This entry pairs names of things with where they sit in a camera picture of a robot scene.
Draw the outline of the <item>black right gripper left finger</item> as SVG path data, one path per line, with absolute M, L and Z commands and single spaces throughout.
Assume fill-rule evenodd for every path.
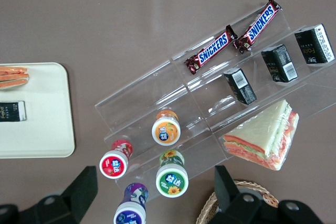
M 50 195 L 19 214 L 19 223 L 80 223 L 98 193 L 97 169 L 87 166 L 60 195 Z

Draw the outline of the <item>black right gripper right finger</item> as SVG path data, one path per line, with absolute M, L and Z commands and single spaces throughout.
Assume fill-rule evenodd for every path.
M 306 204 L 282 200 L 272 207 L 255 194 L 242 193 L 225 166 L 215 166 L 215 195 L 220 212 L 209 223 L 322 223 Z

